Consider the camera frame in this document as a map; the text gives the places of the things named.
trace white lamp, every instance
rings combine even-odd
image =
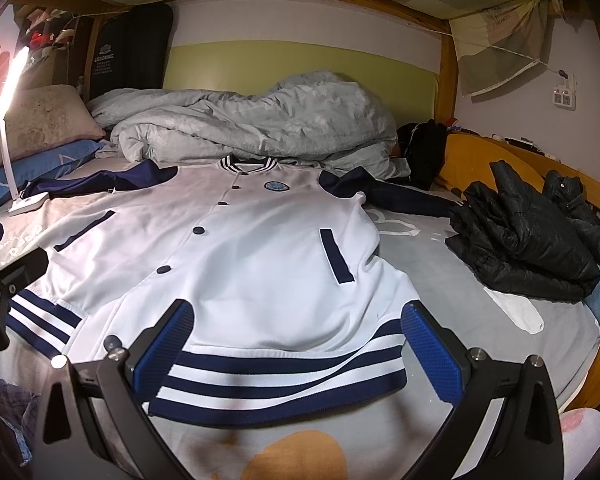
[[[2,94],[0,95],[0,152],[2,153],[2,165],[4,166],[4,174],[7,176],[7,184],[13,204],[9,209],[9,215],[17,215],[38,209],[49,198],[49,193],[40,193],[30,196],[29,198],[20,198],[18,195],[18,186],[16,179],[13,177],[13,169],[11,168],[11,159],[9,158],[9,147],[7,145],[7,133],[4,126],[4,117],[11,106],[13,94],[18,85],[18,79],[24,69],[24,65],[29,58],[29,47],[24,47],[19,51],[18,55],[13,59],[7,74],[7,81],[4,83]]]

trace black puffer jacket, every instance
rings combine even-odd
[[[481,182],[465,190],[447,246],[494,290],[552,301],[588,296],[600,271],[565,215],[503,160],[491,171],[498,192]]]
[[[600,218],[587,204],[580,179],[551,170],[544,178],[542,194],[570,220],[582,243],[600,264]]]

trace circular badge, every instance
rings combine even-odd
[[[264,187],[266,187],[269,191],[287,191],[289,186],[284,184],[283,182],[277,182],[275,180],[270,180],[267,182]]]

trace jacket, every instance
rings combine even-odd
[[[561,176],[551,170],[544,178],[542,194],[569,219],[580,240],[600,264],[600,218],[587,204],[580,179],[577,176]]]
[[[493,290],[577,302],[600,270],[570,221],[503,160],[491,163],[498,191],[474,182],[451,211],[446,245]]]
[[[181,299],[194,328],[151,415],[269,424],[406,384],[400,313],[418,295],[374,254],[379,234],[362,204],[444,214],[452,202],[363,168],[336,176],[233,155],[41,179],[30,192],[113,188],[30,242],[48,269],[13,297],[7,325],[39,352],[99,359],[107,335],[128,346]]]

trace pillow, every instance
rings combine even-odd
[[[77,90],[69,85],[16,92],[5,123],[12,162],[74,140],[104,137]]]
[[[39,176],[60,178],[71,173],[88,160],[102,147],[93,140],[76,140],[46,152],[22,158],[13,163],[13,176],[16,186],[21,189],[28,181]],[[0,206],[11,199],[4,168],[0,168]]]

